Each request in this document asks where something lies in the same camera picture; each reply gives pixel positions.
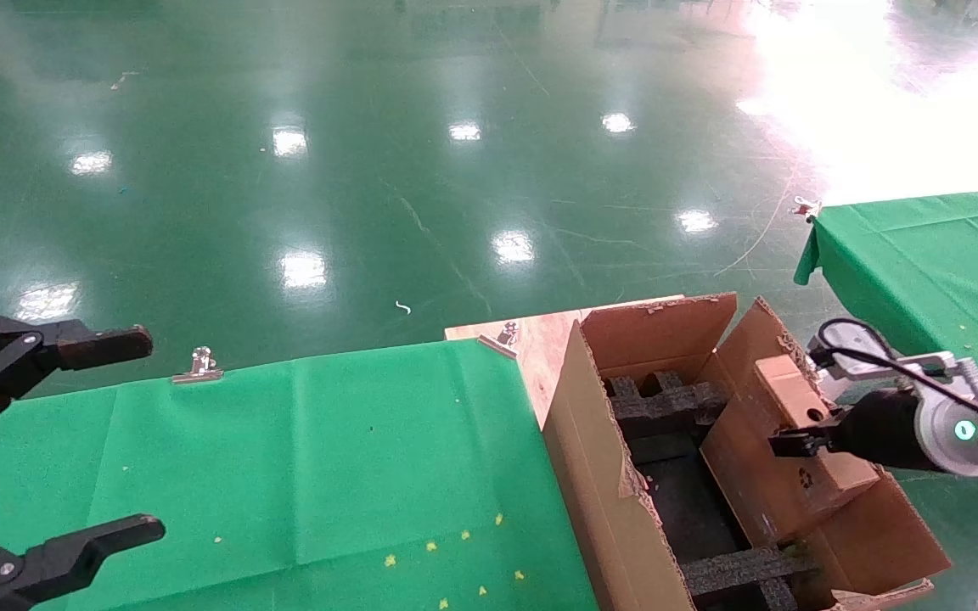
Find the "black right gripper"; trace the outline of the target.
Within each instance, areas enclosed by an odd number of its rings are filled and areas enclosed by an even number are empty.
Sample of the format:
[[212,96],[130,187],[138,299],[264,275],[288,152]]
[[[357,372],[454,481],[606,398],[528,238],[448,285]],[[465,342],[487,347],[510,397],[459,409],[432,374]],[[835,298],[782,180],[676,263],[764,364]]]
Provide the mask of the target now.
[[917,434],[919,398],[897,388],[870,390],[834,427],[801,427],[769,436],[776,457],[807,459],[820,450],[850,453],[881,467],[923,469],[925,452]]

